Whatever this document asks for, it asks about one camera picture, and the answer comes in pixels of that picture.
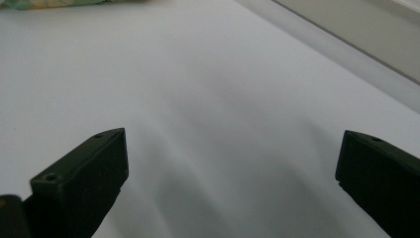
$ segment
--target white table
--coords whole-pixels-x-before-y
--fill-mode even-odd
[[[0,9],[0,192],[125,127],[95,237],[387,237],[334,179],[346,129],[420,157],[419,86],[269,0]]]

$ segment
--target screw hole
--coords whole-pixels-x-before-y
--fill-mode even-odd
[[[377,138],[377,137],[372,137],[371,138],[373,141],[376,141],[376,142],[381,142],[382,140],[380,140],[379,138]]]
[[[58,180],[58,175],[48,174],[48,175],[44,176],[44,179],[47,180],[47,181],[55,181],[55,180]]]

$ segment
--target black plastic part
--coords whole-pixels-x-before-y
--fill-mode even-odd
[[[393,238],[420,237],[420,160],[376,138],[346,131],[340,186]]]
[[[125,130],[95,135],[31,179],[34,238],[90,238],[129,175]]]
[[[0,196],[0,237],[32,237],[24,212],[23,203],[19,196]]]

